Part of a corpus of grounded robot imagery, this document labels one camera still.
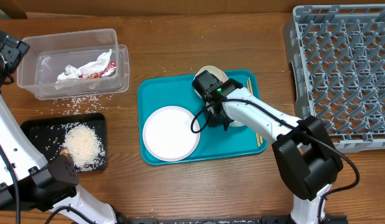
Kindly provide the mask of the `grey-green bowl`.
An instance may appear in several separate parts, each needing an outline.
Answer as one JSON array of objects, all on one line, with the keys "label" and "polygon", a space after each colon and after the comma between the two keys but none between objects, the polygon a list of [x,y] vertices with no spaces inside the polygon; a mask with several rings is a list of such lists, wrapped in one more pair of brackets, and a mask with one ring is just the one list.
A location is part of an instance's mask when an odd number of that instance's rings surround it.
[{"label": "grey-green bowl", "polygon": [[241,126],[244,126],[243,123],[241,123],[241,122],[239,122],[239,121],[236,121],[236,120],[233,121],[233,122],[231,122],[230,125],[233,126],[233,127],[241,127]]}]

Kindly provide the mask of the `white tissue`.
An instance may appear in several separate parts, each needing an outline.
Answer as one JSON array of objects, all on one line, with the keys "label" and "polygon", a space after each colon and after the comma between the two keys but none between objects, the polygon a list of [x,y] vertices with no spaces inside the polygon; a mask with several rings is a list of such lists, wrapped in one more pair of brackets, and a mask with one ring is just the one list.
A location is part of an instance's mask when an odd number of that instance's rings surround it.
[{"label": "white tissue", "polygon": [[57,82],[64,82],[66,80],[79,80],[82,78],[78,78],[79,75],[89,75],[91,73],[95,72],[101,72],[103,71],[109,64],[112,56],[112,49],[110,49],[108,52],[104,52],[98,56],[96,61],[89,62],[79,68],[76,68],[71,65],[67,65],[65,67],[65,71],[62,72],[57,77]]}]

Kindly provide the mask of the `red snack wrapper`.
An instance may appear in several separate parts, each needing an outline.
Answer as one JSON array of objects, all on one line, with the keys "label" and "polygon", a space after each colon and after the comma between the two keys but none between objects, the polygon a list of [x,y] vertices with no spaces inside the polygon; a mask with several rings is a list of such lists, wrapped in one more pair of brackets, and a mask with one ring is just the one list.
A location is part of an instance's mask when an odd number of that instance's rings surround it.
[{"label": "red snack wrapper", "polygon": [[78,78],[82,79],[96,79],[96,78],[105,78],[113,76],[116,72],[116,63],[110,61],[108,66],[101,72],[91,73],[89,75],[79,75]]}]

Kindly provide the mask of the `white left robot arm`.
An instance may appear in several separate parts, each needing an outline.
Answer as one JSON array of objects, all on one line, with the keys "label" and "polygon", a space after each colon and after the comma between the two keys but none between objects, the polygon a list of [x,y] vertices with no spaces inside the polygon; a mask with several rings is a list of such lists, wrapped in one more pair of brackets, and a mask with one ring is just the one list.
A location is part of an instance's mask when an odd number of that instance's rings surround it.
[{"label": "white left robot arm", "polygon": [[[0,88],[14,82],[13,73],[29,45],[0,30]],[[111,205],[97,200],[78,181],[73,162],[65,155],[48,161],[28,140],[0,91],[0,210],[50,211],[75,223],[129,223]]]}]

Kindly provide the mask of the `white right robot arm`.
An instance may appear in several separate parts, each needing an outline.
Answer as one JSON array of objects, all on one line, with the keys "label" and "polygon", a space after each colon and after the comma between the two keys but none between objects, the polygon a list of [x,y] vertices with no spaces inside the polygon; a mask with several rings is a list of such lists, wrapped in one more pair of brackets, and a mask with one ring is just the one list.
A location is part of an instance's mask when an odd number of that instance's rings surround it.
[{"label": "white right robot arm", "polygon": [[348,222],[346,216],[325,214],[324,205],[330,194],[355,187],[359,171],[336,150],[318,118],[282,113],[234,79],[192,85],[206,104],[201,111],[208,123],[217,121],[227,129],[238,121],[271,144],[283,183],[293,194],[293,207],[288,215],[262,217],[261,223]]}]

